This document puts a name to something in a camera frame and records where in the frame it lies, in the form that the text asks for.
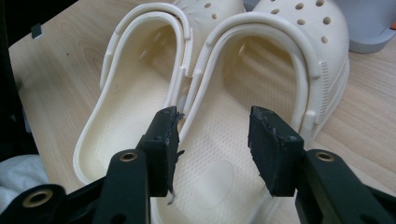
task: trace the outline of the wooden surface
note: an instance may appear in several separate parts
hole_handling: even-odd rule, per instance
[[[9,48],[20,97],[51,183],[81,187],[73,170],[78,137],[99,98],[107,43],[121,18],[144,0],[79,0]],[[374,54],[350,56],[340,105],[314,147],[341,156],[374,188],[396,193],[396,39]],[[284,199],[274,223],[299,223]]]

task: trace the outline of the black plastic part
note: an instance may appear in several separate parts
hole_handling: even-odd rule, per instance
[[[309,150],[303,172],[323,215],[320,223],[394,223],[339,156],[325,150]],[[302,186],[298,190],[299,194],[304,192]],[[311,216],[309,210],[302,211],[304,216]]]
[[[271,195],[294,196],[304,139],[275,112],[251,107],[248,147]]]
[[[64,188],[58,185],[28,189],[12,201],[0,216],[0,223],[62,223],[64,216],[60,208],[64,200]]]
[[[148,157],[149,196],[165,197],[168,190],[173,194],[173,179],[177,163],[177,123],[182,115],[175,106],[165,108],[155,115],[136,148]]]
[[[378,189],[373,189],[371,187],[367,187],[367,188],[375,196],[376,200],[392,216],[393,220],[396,220],[396,198]]]
[[[145,152],[130,149],[116,153],[92,223],[149,223],[148,189]]]

